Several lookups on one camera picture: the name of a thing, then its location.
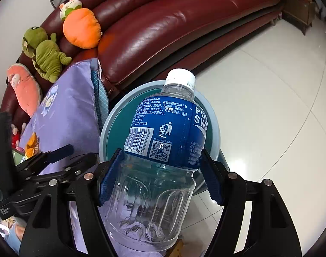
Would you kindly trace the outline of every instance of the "bottle body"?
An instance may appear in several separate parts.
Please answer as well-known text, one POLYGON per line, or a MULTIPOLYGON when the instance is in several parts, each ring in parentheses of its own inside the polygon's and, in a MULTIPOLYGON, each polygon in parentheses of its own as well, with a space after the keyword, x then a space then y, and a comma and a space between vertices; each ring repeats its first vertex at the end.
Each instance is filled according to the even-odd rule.
POLYGON ((107 232, 134 250, 170 248, 194 188, 193 171, 125 154, 105 218, 107 232))
POLYGON ((173 82, 143 100, 125 141, 105 227, 134 250, 174 245, 195 188, 207 118, 186 85, 173 82))

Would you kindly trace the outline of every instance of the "white bottle cap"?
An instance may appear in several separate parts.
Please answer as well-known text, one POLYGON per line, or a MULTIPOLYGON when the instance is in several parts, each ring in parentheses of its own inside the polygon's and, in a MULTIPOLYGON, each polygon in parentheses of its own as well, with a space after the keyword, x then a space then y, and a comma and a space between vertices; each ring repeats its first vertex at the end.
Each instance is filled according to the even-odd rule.
POLYGON ((170 84, 186 86, 194 93, 195 76, 189 70, 183 68, 172 69, 166 77, 164 86, 170 84))

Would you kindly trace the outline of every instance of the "pocari sweat label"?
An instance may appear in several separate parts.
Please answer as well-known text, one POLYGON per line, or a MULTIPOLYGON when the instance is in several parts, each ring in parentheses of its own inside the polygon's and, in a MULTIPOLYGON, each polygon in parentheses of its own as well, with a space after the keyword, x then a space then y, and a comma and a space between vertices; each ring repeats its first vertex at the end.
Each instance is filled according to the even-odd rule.
POLYGON ((190 101, 146 98, 137 107, 124 150, 162 164, 198 169, 207 125, 205 112, 190 101))

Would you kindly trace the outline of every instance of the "teal bucket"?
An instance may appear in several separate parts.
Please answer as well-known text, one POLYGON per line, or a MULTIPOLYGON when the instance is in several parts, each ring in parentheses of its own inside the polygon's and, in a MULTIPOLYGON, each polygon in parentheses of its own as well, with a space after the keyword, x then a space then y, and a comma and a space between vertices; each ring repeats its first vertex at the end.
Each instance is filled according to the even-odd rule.
MULTIPOLYGON (((100 137, 100 161, 108 161, 116 149, 124 149, 137 106, 148 96, 160 93, 165 80, 153 81, 141 85, 125 95, 109 114, 100 137)), ((208 128, 205 148, 213 160, 218 160, 220 151, 220 131, 216 114, 205 97, 195 91, 194 99, 205 111, 208 128)))

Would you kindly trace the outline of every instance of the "white tile floor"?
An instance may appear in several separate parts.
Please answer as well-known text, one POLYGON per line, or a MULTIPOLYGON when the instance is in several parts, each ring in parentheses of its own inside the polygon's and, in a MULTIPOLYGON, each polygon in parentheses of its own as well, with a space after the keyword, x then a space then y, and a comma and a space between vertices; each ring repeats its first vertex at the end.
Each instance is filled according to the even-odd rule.
MULTIPOLYGON (((274 181, 303 254, 326 226, 325 31, 318 19, 306 36, 281 20, 209 66, 196 82, 217 115, 230 169, 250 181, 274 181)), ((208 191, 199 197, 181 231, 185 257, 207 248, 222 214, 208 191), (196 223, 196 217, 204 219, 196 223)), ((237 251, 245 245, 251 205, 237 251)))

